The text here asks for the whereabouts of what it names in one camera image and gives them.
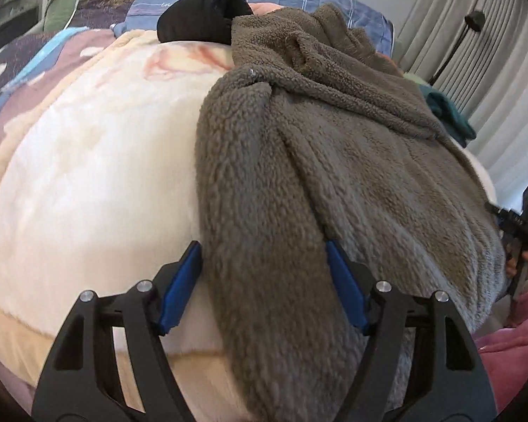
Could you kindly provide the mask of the light green cushion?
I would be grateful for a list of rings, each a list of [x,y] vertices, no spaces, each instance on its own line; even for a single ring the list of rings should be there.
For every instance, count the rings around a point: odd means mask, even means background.
[[[413,74],[411,72],[405,72],[403,74],[403,77],[405,79],[408,79],[408,80],[412,81],[413,83],[417,84],[423,94],[428,94],[429,92],[434,90],[434,88],[431,85],[429,85],[427,81],[425,81],[424,79],[420,78],[416,74]]]

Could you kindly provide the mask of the dark green garment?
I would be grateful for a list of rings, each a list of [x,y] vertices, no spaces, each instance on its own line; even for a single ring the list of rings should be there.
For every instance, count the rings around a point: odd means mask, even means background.
[[[475,130],[445,94],[428,86],[421,86],[420,89],[428,108],[461,147],[465,148],[469,142],[476,139]]]

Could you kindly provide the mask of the green pillow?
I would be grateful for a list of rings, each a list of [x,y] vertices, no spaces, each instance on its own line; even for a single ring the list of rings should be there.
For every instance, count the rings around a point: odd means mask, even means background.
[[[44,31],[60,32],[63,30],[78,5],[79,0],[47,0],[44,10]]]

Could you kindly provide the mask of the brown fleece garment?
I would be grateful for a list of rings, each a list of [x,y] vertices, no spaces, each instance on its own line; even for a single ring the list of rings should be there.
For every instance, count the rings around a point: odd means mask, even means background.
[[[195,145],[216,322],[256,420],[330,421],[365,340],[327,240],[405,293],[445,290],[472,332],[504,289],[504,249],[464,151],[337,7],[238,17],[232,57]]]

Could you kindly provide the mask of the black floor lamp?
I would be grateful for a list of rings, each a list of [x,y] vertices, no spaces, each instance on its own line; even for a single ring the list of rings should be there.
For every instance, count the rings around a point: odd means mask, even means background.
[[[441,63],[441,66],[438,68],[438,70],[428,80],[429,86],[433,86],[440,78],[441,74],[444,72],[445,68],[448,66],[453,56],[460,48],[461,43],[465,40],[468,32],[480,33],[484,28],[485,21],[486,17],[481,9],[474,9],[464,17],[464,26],[461,30],[460,36],[455,41],[451,51],[445,58],[445,61]]]

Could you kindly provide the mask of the black folded garment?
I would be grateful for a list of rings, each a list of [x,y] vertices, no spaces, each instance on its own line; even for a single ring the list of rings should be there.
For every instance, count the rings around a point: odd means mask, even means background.
[[[232,43],[233,19],[252,15],[247,0],[179,0],[157,20],[160,43],[174,41]]]

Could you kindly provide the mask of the pink right sleeve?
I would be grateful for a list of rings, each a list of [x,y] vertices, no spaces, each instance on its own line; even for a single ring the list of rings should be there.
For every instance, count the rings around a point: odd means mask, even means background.
[[[502,411],[528,381],[528,290],[511,303],[508,325],[475,343]]]

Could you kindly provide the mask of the orange puffer jacket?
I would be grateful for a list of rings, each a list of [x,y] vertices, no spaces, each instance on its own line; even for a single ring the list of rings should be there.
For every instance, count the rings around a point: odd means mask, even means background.
[[[378,58],[378,62],[381,63],[381,68],[384,72],[403,77],[402,70],[389,56],[376,51],[376,58]]]

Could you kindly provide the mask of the cream pink blanket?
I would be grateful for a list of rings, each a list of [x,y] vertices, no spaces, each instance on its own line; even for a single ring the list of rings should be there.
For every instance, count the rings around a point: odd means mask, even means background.
[[[0,144],[0,362],[38,387],[79,295],[125,293],[202,248],[196,133],[233,69],[232,43],[160,43],[129,32],[5,129]],[[126,404],[140,410],[124,333],[114,330]],[[224,350],[202,270],[161,338],[192,421],[258,421]]]

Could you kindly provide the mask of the dark deer-print quilt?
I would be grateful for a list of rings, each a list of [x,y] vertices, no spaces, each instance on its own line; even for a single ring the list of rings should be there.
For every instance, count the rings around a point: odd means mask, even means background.
[[[77,0],[59,31],[32,32],[0,50],[0,144],[5,125],[114,40],[134,0]]]

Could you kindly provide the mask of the grey curtain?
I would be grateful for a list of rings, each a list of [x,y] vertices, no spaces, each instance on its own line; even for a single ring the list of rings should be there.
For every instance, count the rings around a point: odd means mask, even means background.
[[[429,80],[474,9],[485,14],[483,30],[468,32],[434,86],[476,131],[468,149],[488,171],[500,204],[518,208],[528,185],[528,0],[416,0],[394,57]]]

